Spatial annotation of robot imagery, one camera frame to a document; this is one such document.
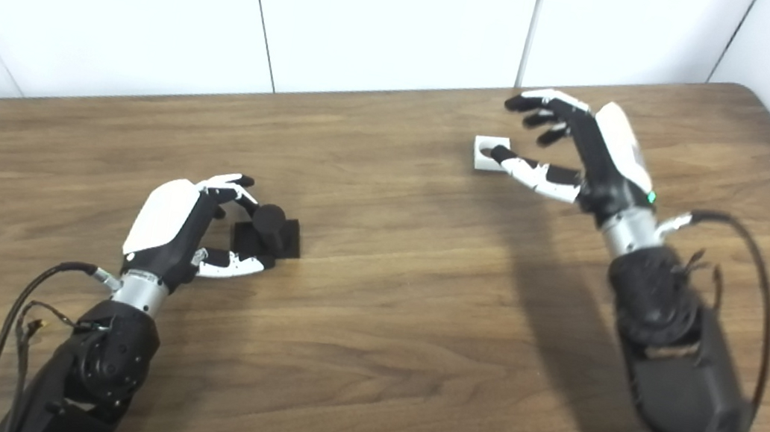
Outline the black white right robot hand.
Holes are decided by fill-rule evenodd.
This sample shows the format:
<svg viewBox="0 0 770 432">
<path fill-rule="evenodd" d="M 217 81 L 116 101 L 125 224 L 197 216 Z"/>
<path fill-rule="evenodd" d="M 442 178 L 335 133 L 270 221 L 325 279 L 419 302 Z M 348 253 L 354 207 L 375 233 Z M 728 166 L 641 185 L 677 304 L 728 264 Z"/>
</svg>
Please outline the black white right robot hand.
<svg viewBox="0 0 770 432">
<path fill-rule="evenodd" d="M 524 114 L 525 128 L 545 126 L 536 139 L 543 148 L 571 139 L 582 165 L 566 169 L 529 160 L 503 144 L 491 148 L 489 157 L 524 187 L 578 205 L 598 226 L 627 210 L 656 210 L 650 172 L 620 105 L 610 102 L 596 112 L 563 91 L 542 88 L 513 96 L 504 106 Z"/>
</svg>

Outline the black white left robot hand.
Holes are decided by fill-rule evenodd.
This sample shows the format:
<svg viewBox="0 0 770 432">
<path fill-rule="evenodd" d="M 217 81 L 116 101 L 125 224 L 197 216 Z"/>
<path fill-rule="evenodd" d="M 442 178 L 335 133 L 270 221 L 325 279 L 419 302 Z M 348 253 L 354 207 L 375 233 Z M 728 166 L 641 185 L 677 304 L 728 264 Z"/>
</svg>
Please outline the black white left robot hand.
<svg viewBox="0 0 770 432">
<path fill-rule="evenodd" d="M 225 218 L 224 204 L 238 204 L 246 213 L 260 208 L 248 192 L 254 183 L 247 175 L 231 173 L 198 183 L 179 178 L 154 188 L 123 243 L 122 274 L 151 273 L 172 294 L 197 276 L 227 279 L 273 269 L 270 255 L 202 245 L 211 223 Z"/>
</svg>

